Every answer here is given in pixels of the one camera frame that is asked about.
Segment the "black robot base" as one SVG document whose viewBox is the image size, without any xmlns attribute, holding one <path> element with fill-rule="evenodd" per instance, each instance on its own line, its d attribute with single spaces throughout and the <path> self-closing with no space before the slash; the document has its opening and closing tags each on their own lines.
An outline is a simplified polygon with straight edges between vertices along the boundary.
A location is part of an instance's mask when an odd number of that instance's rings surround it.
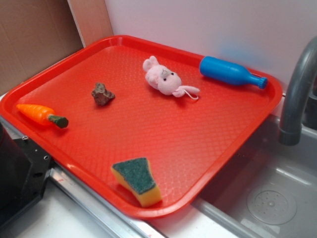
<svg viewBox="0 0 317 238">
<path fill-rule="evenodd" d="M 0 126 L 0 229 L 44 195 L 51 155 L 32 139 L 12 139 Z"/>
</svg>

